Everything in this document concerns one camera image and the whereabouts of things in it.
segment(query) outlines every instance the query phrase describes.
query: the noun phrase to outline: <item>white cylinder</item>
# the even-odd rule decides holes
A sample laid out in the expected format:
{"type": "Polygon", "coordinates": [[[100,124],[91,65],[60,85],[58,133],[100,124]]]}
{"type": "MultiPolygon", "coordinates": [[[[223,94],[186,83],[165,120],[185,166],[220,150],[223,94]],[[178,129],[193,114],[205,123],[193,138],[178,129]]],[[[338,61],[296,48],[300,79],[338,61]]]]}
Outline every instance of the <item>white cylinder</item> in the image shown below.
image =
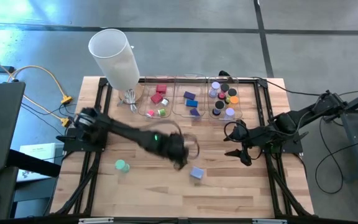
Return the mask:
{"type": "Polygon", "coordinates": [[[126,91],[135,88],[140,77],[139,69],[123,32],[102,30],[91,38],[88,48],[114,89],[126,91]]]}

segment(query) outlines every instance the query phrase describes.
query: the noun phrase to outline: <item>plastic bin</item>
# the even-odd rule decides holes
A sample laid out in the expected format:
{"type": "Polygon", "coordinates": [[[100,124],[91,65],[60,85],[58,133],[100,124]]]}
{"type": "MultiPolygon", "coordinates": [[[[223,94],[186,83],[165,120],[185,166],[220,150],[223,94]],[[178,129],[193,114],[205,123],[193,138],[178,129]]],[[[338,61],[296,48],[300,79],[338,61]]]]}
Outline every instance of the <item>plastic bin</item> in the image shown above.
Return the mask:
{"type": "Polygon", "coordinates": [[[146,118],[161,119],[167,118],[171,115],[173,105],[173,93],[175,92],[175,77],[158,76],[158,77],[144,77],[144,89],[142,94],[142,102],[139,106],[138,113],[146,118]],[[166,85],[167,92],[163,94],[163,98],[169,101],[167,106],[164,106],[161,102],[155,104],[151,97],[156,94],[157,85],[166,85]],[[165,109],[165,115],[159,116],[158,110],[165,109]],[[154,116],[148,117],[147,113],[153,110],[154,116]]]}
{"type": "Polygon", "coordinates": [[[220,85],[222,85],[223,83],[228,84],[229,88],[233,88],[237,91],[236,97],[238,97],[238,99],[240,99],[239,80],[236,77],[209,77],[208,78],[208,90],[206,92],[206,96],[208,99],[208,113],[209,113],[210,117],[212,117],[214,119],[220,119],[223,121],[230,121],[230,120],[242,118],[240,100],[235,106],[230,106],[230,104],[225,103],[224,108],[221,110],[220,115],[216,116],[213,114],[213,109],[215,108],[215,102],[220,100],[218,97],[212,98],[208,94],[209,91],[211,91],[211,89],[212,89],[211,85],[213,82],[218,82],[220,85]],[[225,110],[229,107],[234,109],[234,116],[231,119],[224,119],[225,110]]]}
{"type": "Polygon", "coordinates": [[[204,75],[200,74],[185,74],[175,77],[175,93],[173,95],[173,113],[180,115],[184,118],[192,118],[194,120],[201,119],[206,111],[206,83],[207,79],[204,75]],[[190,110],[194,107],[186,106],[186,98],[183,97],[185,92],[195,94],[194,100],[198,102],[197,112],[199,116],[194,116],[190,110]]]}

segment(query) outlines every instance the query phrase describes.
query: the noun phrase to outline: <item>concrete floor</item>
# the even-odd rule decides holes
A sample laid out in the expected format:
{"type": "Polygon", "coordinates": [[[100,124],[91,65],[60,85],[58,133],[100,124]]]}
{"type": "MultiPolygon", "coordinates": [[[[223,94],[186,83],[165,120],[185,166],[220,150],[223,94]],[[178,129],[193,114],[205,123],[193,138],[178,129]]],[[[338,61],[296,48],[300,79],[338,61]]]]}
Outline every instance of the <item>concrete floor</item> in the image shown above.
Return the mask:
{"type": "MultiPolygon", "coordinates": [[[[260,0],[266,29],[358,30],[358,1],[353,0],[260,0]]],[[[252,0],[0,0],[0,23],[54,24],[93,27],[176,27],[257,29],[252,0]]],[[[53,72],[65,91],[78,96],[82,77],[101,75],[88,52],[95,32],[0,30],[0,62],[16,68],[40,65],[53,72]]],[[[202,73],[216,75],[220,70],[237,77],[266,77],[259,34],[217,34],[179,32],[127,32],[141,75],[202,73]]],[[[358,35],[266,35],[274,77],[284,78],[288,89],[310,93],[342,93],[358,90],[358,35]]],[[[0,74],[0,82],[7,76],[0,74]]],[[[58,108],[58,88],[44,72],[29,69],[19,75],[26,93],[49,109],[58,108]]],[[[347,95],[351,100],[357,95],[347,95]]],[[[288,95],[296,110],[316,99],[288,95]]],[[[43,117],[59,131],[59,121],[43,117]]],[[[301,130],[309,131],[302,140],[304,160],[315,213],[325,218],[358,221],[358,181],[345,183],[336,195],[319,190],[314,181],[317,163],[327,152],[318,132],[318,122],[301,130]]],[[[331,149],[348,145],[344,131],[324,124],[323,133],[331,149]]],[[[21,110],[12,148],[23,144],[57,142],[57,132],[43,121],[21,110]]],[[[350,152],[337,155],[344,173],[350,152]]],[[[326,190],[339,186],[339,172],[328,160],[319,173],[326,190]]],[[[53,182],[45,184],[50,192],[53,182]]],[[[40,215],[45,200],[18,205],[18,217],[40,215]]]]}

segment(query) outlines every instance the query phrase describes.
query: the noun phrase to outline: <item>yellow cable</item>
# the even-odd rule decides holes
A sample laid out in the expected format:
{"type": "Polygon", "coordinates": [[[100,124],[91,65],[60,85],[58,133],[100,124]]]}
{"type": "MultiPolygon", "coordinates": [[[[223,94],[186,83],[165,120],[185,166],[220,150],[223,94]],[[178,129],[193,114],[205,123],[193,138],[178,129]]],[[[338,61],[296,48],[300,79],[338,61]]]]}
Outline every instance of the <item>yellow cable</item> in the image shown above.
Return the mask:
{"type": "MultiPolygon", "coordinates": [[[[50,73],[48,70],[46,70],[46,69],[44,69],[44,68],[42,68],[42,67],[35,66],[35,65],[29,65],[29,66],[26,66],[26,67],[22,67],[22,68],[16,70],[15,72],[13,72],[13,73],[10,73],[10,72],[9,72],[8,70],[6,70],[6,68],[4,68],[1,64],[0,64],[0,67],[9,75],[9,78],[7,79],[8,82],[9,82],[9,80],[10,80],[11,78],[12,78],[12,79],[15,79],[15,76],[17,75],[17,73],[18,73],[19,71],[25,69],[25,68],[40,68],[40,69],[46,71],[48,74],[51,75],[51,77],[55,80],[56,84],[58,85],[58,87],[59,87],[59,89],[60,89],[60,92],[62,93],[63,97],[66,96],[66,95],[64,94],[62,88],[60,87],[59,82],[57,82],[55,76],[54,76],[52,73],[50,73]]],[[[63,121],[65,120],[65,118],[61,118],[61,117],[59,117],[59,116],[57,116],[57,115],[51,113],[49,110],[45,109],[43,106],[41,106],[41,105],[39,105],[38,103],[32,101],[28,96],[23,95],[23,97],[24,97],[25,99],[27,99],[28,101],[30,101],[31,103],[33,103],[35,106],[38,106],[39,108],[43,109],[43,110],[46,111],[47,113],[50,113],[52,116],[54,116],[55,118],[59,119],[61,122],[63,122],[63,121]]]]}

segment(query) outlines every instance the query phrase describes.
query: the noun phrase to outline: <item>wooden tabletop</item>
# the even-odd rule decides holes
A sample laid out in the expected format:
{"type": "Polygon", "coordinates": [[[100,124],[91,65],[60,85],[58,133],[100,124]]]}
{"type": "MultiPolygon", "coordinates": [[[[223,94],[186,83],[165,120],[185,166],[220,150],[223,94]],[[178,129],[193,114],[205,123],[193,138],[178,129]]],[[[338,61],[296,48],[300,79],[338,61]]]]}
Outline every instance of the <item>wooden tabletop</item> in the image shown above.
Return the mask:
{"type": "MultiPolygon", "coordinates": [[[[84,77],[76,112],[93,107],[100,77],[84,77]]],[[[281,78],[269,81],[284,87],[281,78]]],[[[290,110],[287,93],[269,84],[274,115],[290,110]]],[[[259,126],[254,88],[239,85],[242,119],[248,128],[259,126]]],[[[155,121],[140,114],[133,114],[128,105],[117,106],[118,91],[113,90],[109,116],[132,126],[143,126],[155,121]]],[[[267,117],[265,102],[262,100],[267,117]]],[[[192,121],[175,113],[167,119],[176,121],[184,133],[195,134],[200,144],[200,156],[190,160],[181,171],[173,169],[172,163],[148,154],[137,144],[122,137],[109,134],[106,150],[102,154],[94,195],[92,216],[109,217],[208,217],[208,218],[271,218],[272,199],[265,158],[252,161],[246,167],[238,158],[227,157],[226,151],[239,148],[234,142],[223,142],[224,123],[205,112],[202,119],[192,121]],[[131,166],[123,174],[114,163],[124,159],[131,166]],[[200,181],[190,178],[193,166],[204,170],[200,181]]],[[[156,127],[168,132],[169,126],[156,127]]],[[[249,150],[256,157],[259,148],[249,150]]],[[[64,160],[52,203],[51,212],[57,211],[69,199],[78,186],[84,153],[75,152],[64,160]]],[[[308,184],[301,162],[292,154],[282,156],[287,184],[298,201],[313,213],[308,184]]],[[[83,204],[86,205],[88,187],[83,204]]],[[[284,211],[282,193],[278,190],[280,208],[284,211]]]]}

